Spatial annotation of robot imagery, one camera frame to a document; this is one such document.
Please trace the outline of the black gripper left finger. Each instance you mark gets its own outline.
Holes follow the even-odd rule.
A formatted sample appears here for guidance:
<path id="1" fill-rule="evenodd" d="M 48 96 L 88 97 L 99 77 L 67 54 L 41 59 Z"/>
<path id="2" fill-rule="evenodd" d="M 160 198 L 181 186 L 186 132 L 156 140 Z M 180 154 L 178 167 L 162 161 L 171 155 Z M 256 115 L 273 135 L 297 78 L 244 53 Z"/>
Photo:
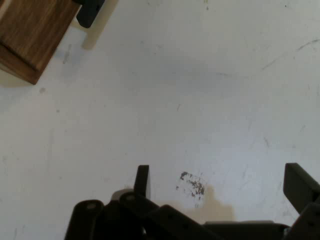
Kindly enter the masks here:
<path id="1" fill-rule="evenodd" d="M 218 240 L 170 205 L 149 200 L 150 169 L 139 165 L 132 190 L 116 200 L 81 201 L 73 208 L 66 240 Z"/>

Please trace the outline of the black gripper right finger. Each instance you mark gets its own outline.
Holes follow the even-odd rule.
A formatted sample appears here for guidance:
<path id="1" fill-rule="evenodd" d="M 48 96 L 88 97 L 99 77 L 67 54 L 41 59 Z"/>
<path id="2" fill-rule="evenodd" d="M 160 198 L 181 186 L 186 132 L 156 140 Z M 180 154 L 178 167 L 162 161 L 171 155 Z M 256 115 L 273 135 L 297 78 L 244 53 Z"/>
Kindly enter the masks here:
<path id="1" fill-rule="evenodd" d="M 298 163 L 287 163 L 283 193 L 299 217 L 284 236 L 285 240 L 320 238 L 320 184 Z"/>

